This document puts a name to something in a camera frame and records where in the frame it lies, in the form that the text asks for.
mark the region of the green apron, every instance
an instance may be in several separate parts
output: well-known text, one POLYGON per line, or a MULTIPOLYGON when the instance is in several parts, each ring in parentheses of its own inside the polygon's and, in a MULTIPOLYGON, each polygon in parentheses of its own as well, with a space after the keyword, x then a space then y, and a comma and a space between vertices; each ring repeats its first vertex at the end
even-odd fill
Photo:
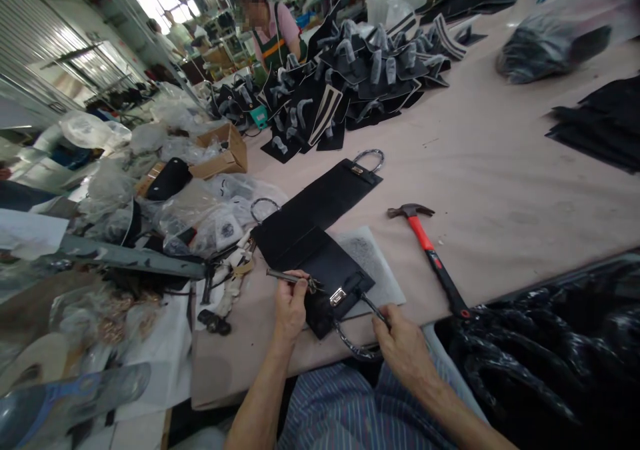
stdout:
MULTIPOLYGON (((287 55, 291 52, 289 51, 289 47, 287 46, 287 42, 285 42, 284 38, 280 36, 280 22, 278 21, 278 5, 280 3, 276 3, 273 6, 273 11, 275 12, 275 36, 270 38, 268 42, 262 43, 258 33, 253 30, 253 36, 258 42, 258 46, 260 47, 260 51, 262 52, 262 58, 265 61, 265 70, 268 72, 276 71, 280 67, 285 67, 287 64, 287 55)), ((306 62, 307 60, 307 44, 300 39, 300 64, 306 62)))

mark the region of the metal clasp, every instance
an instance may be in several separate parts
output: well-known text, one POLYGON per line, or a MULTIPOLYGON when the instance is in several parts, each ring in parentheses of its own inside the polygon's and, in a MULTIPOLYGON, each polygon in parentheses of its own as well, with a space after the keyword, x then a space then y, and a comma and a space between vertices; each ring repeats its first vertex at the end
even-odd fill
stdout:
POLYGON ((329 303, 331 304, 332 307, 337 307, 338 304, 340 304, 340 302, 342 302, 342 300, 344 300, 346 298, 347 294, 345 293, 344 290, 342 290, 342 287, 338 288, 338 290, 335 291, 335 293, 331 296, 331 298, 329 298, 329 303))

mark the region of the hammer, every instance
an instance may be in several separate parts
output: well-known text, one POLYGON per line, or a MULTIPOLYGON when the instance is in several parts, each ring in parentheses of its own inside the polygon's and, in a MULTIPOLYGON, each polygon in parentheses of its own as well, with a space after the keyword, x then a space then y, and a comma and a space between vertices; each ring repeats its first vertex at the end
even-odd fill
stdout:
POLYGON ((422 228, 422 224, 420 223, 420 219, 418 218, 418 213, 424 213, 426 216, 430 217, 435 212, 431 209, 423 207, 422 205, 418 205, 417 203, 407 203, 405 205, 402 205, 402 207, 398 209, 387 210, 387 216, 389 218, 394 218, 398 215, 404 215, 407 220, 409 220, 409 224, 413 229, 415 236, 418 237, 420 245, 427 254, 427 258, 429 259, 431 268, 433 268, 433 271, 438 277, 438 280, 440 280, 440 285, 442 285, 442 288, 447 294, 447 299, 449 300, 449 310, 451 310, 451 313, 454 314, 454 316, 462 320, 469 320, 471 318, 469 308, 466 306, 465 301, 462 300, 460 292, 458 292, 458 289, 456 288, 453 280, 451 280, 451 277, 449 276, 449 272, 447 272, 444 265, 442 265, 442 261, 438 257, 438 254, 435 252, 433 244, 425 233, 424 228, 422 228))

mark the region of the window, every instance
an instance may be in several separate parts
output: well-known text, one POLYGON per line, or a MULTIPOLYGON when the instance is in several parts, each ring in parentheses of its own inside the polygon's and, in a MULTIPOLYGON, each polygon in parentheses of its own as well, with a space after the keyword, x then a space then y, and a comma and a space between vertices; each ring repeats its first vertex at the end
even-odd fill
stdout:
POLYGON ((189 9, 196 17, 200 15, 200 10, 191 1, 187 4, 180 3, 180 0, 137 0, 137 2, 149 18, 156 20, 160 24, 162 33, 165 35, 169 33, 170 26, 169 21, 164 16, 165 10, 171 11, 176 23, 184 23, 191 20, 189 9))

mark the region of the cardboard box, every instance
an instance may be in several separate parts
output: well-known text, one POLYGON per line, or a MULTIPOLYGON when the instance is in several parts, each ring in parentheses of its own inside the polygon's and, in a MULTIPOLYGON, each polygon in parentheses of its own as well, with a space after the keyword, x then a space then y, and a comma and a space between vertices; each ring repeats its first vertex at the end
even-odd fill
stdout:
POLYGON ((220 143, 228 141, 229 149, 214 159, 190 167, 191 174, 206 180, 218 173, 246 173, 249 169, 247 144, 242 140, 238 129, 232 123, 226 123, 222 127, 200 135, 196 144, 206 148, 214 137, 218 138, 220 143))

